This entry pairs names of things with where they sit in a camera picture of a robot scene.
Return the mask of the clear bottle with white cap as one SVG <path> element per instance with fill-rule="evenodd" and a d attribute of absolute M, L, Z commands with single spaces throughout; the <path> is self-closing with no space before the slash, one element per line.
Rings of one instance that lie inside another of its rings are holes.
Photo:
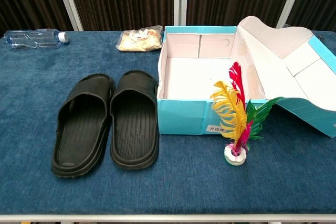
<path fill-rule="evenodd" d="M 12 48 L 59 48 L 69 43 L 67 33 L 57 29 L 8 30 L 4 39 Z"/>

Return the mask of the black rubber slipper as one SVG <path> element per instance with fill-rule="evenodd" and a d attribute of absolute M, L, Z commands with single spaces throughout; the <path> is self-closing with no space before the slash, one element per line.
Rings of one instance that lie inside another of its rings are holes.
<path fill-rule="evenodd" d="M 58 177 L 88 173 L 104 150 L 111 116 L 109 105 L 115 87 L 104 73 L 81 79 L 59 109 L 51 170 Z"/>
<path fill-rule="evenodd" d="M 123 169 L 152 165 L 159 153 L 158 83 L 141 70 L 126 72 L 110 102 L 111 157 Z"/>

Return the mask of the light blue cardboard shoe box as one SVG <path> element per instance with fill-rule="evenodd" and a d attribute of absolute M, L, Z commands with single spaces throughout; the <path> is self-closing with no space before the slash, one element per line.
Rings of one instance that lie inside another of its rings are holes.
<path fill-rule="evenodd" d="M 303 27 L 271 28 L 248 16 L 237 26 L 167 26 L 158 63 L 162 134 L 219 133 L 215 83 L 239 63 L 245 99 L 278 104 L 336 137 L 336 54 Z"/>

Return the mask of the clear plastic snack bag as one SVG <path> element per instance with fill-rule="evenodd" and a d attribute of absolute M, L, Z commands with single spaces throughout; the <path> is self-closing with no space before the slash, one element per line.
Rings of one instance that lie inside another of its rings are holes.
<path fill-rule="evenodd" d="M 116 44 L 119 51 L 146 52 L 162 47 L 162 31 L 160 25 L 145 27 L 138 30 L 124 30 Z"/>

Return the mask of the colourful feather shuttlecock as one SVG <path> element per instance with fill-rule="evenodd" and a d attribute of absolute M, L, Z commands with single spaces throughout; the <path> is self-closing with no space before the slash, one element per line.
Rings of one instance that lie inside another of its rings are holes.
<path fill-rule="evenodd" d="M 214 84 L 217 90 L 210 96 L 212 110 L 220 117 L 221 135 L 232 142 L 224 147 L 225 161 L 233 166 L 242 165 L 249 151 L 249 140 L 262 137 L 258 133 L 263 129 L 272 106 L 281 97 L 271 99 L 255 107 L 251 101 L 245 102 L 242 69 L 236 61 L 229 69 L 231 85 L 223 81 Z"/>

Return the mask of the white table frame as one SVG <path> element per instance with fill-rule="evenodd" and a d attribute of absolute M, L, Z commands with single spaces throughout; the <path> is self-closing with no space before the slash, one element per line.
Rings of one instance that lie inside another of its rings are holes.
<path fill-rule="evenodd" d="M 195 214 L 195 215 L 0 215 L 0 222 L 336 222 L 336 214 Z"/>

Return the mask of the blue table cloth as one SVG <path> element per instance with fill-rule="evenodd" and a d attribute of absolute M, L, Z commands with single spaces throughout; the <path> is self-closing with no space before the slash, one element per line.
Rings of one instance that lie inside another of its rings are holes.
<path fill-rule="evenodd" d="M 117 31 L 68 35 L 57 49 L 0 37 L 0 215 L 336 214 L 336 137 L 279 106 L 242 166 L 225 162 L 220 135 L 162 135 L 146 169 L 120 169 L 106 150 L 88 174 L 56 177 L 57 114 L 74 85 L 92 73 L 157 76 L 160 55 L 118 51 Z"/>

